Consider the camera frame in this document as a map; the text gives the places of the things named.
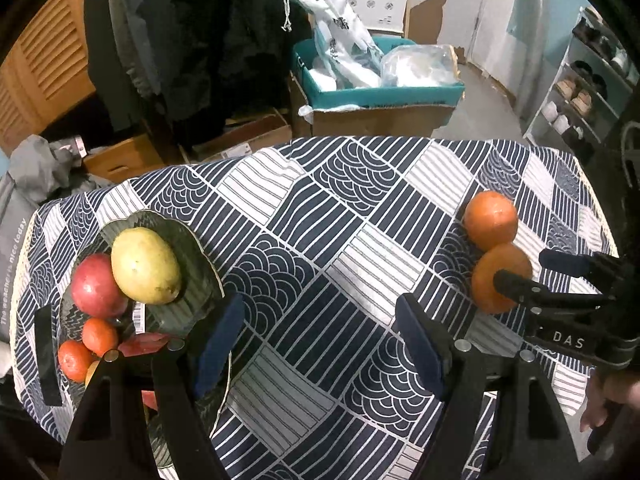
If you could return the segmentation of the person's right hand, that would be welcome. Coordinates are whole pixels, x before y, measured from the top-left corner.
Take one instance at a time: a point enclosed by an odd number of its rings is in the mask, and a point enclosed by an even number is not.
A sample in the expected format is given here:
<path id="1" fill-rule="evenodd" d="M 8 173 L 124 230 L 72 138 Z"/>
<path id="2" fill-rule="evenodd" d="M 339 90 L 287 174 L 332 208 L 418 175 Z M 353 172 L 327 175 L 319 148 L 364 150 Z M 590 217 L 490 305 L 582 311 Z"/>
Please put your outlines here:
<path id="1" fill-rule="evenodd" d="M 586 408 L 580 418 L 581 432 L 603 426 L 608 419 L 609 403 L 620 404 L 634 412 L 631 419 L 639 425 L 639 373 L 629 370 L 607 372 L 597 368 L 586 388 Z"/>

